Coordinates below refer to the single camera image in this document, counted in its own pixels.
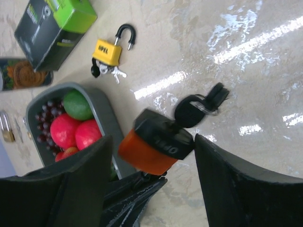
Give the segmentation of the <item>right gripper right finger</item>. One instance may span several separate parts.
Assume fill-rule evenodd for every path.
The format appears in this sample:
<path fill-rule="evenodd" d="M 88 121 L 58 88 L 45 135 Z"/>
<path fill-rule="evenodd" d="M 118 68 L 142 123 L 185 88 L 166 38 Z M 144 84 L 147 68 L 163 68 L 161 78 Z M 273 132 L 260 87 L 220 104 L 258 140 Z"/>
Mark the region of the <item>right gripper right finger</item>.
<path fill-rule="evenodd" d="M 197 134 L 195 158 L 211 227 L 301 227 L 303 180 L 240 158 Z"/>

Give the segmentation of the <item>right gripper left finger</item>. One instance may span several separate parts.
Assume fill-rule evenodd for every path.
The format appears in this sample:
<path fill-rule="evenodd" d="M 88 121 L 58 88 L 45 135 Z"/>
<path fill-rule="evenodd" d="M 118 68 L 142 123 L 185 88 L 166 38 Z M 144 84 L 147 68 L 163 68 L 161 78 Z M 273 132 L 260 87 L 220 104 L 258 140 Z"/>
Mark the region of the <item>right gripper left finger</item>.
<path fill-rule="evenodd" d="M 113 138 L 104 136 L 59 162 L 0 180 L 3 227 L 97 227 L 111 172 Z"/>

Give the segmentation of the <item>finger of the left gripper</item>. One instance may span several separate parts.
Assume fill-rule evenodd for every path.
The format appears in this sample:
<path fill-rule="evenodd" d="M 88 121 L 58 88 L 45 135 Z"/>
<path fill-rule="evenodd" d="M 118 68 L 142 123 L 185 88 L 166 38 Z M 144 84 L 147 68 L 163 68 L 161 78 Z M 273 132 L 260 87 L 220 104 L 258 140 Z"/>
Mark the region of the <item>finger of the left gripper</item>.
<path fill-rule="evenodd" d="M 168 181 L 163 175 L 142 171 L 112 181 L 104 197 L 102 227 L 138 227 L 148 202 Z"/>

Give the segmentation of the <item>small brass padlock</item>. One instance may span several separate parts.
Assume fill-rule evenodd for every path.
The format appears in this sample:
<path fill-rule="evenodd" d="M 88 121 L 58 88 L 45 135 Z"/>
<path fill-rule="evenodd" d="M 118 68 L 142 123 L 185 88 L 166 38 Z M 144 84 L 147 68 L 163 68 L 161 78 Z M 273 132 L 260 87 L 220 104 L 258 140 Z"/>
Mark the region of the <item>small brass padlock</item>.
<path fill-rule="evenodd" d="M 15 137 L 12 131 L 12 128 L 9 124 L 9 118 L 7 113 L 4 110 L 0 112 L 0 126 L 5 142 L 15 142 Z"/>

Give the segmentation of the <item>large brass padlock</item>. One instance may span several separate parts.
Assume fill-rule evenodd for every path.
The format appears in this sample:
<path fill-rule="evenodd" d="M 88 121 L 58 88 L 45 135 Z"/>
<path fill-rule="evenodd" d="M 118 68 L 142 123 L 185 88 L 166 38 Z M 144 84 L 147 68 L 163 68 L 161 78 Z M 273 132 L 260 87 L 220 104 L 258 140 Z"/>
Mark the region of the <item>large brass padlock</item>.
<path fill-rule="evenodd" d="M 14 122 L 15 122 L 15 125 L 16 125 L 16 129 L 17 129 L 17 132 L 18 132 L 18 136 L 19 136 L 19 138 L 20 138 L 20 141 L 21 141 L 21 143 L 24 143 L 23 135 L 22 135 L 22 131 L 21 131 L 21 127 L 20 127 L 20 125 L 19 125 L 18 120 L 17 120 L 16 117 L 14 118 Z M 29 138 L 30 140 L 32 140 L 32 134 L 31 134 L 31 132 L 29 131 L 29 126 L 28 126 L 28 123 L 27 123 L 25 117 L 22 118 L 22 122 L 23 122 L 23 124 L 24 124 L 24 126 L 25 126 L 25 128 L 26 128 L 28 138 Z"/>

